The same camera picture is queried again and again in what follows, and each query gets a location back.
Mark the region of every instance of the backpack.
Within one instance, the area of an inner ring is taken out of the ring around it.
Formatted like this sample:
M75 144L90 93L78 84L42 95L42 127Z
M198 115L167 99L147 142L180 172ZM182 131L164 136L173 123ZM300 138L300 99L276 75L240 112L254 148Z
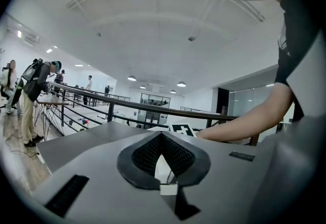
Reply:
M21 75L22 78L24 78L27 83L32 80L37 80L37 78L33 78L35 72L42 66L43 60L39 59L38 61L33 62L31 65L29 65L26 70Z

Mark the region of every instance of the recessed light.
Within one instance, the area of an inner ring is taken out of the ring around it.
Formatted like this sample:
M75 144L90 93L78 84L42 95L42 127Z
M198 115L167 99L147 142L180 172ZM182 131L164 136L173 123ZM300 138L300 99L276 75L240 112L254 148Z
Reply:
M137 79L133 75L129 76L128 77L128 80L130 80L130 81L137 81Z
M178 86L178 87L181 87L181 88L184 88L184 87L186 87L186 84L185 84L185 82L180 81L180 82L177 84L177 86Z

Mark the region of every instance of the black shoe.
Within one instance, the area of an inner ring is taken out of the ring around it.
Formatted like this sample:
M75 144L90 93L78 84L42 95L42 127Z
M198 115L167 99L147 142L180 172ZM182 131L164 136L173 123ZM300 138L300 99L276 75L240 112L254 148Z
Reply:
M33 142L33 141L29 141L28 142L28 144L24 144L26 147L35 147L36 146L36 144L35 144L35 142Z
M32 140L33 140L34 143L38 143L38 142L42 141L43 139L44 139L44 136L39 136L37 134L36 137L33 138Z

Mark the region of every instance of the wooden floor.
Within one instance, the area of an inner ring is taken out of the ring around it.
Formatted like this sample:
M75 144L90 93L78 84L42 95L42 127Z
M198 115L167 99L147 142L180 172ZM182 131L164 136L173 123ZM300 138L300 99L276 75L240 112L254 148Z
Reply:
M49 177L50 172L37 155L32 158L29 157L38 151L36 147L26 148L23 145L21 119L22 117L18 117L15 110L8 115L4 108L1 109L0 132L3 134L0 138L0 155L2 157L2 166L7 171L8 177L11 178L15 185L31 194L40 183ZM40 117L36 124L36 132L39 134L43 132L42 120ZM47 140L59 136L60 134L51 126Z

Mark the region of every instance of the person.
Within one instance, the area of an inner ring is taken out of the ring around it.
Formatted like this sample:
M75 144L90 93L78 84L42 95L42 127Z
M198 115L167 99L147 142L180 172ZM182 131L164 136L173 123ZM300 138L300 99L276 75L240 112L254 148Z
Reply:
M278 39L279 60L275 83L270 95L260 105L245 115L221 125L204 129L197 133L198 138L218 142L236 141L249 138L276 126L294 102L293 121L304 114L287 77L297 67L313 43L319 26L313 23L308 9L311 0L276 0L284 13L284 24Z
M104 89L104 96L108 96L109 92L110 92L110 87L109 86L106 86L105 89Z
M88 84L85 88L86 90L91 90L92 89L92 76L88 76ZM84 105L87 105L87 96L83 97Z
M57 74L56 78L55 78L55 83L62 83L63 82L63 74L65 74L65 70L61 70L60 74ZM56 92L57 94L59 93L60 88L55 87L54 92Z
M12 60L9 63L9 69L4 70L0 74L1 91L4 92L7 96L9 96L9 100L6 105L8 114L11 111L11 103L14 98L16 78L17 78L16 61ZM19 101L17 102L16 105L17 105L17 114L19 116L22 116Z
M39 136L34 130L33 105L41 91L48 93L51 88L47 85L46 79L50 73L58 73L61 69L60 61L44 62L36 71L33 78L23 88L24 92L24 114L21 121L23 143L26 147L34 147L44 137Z

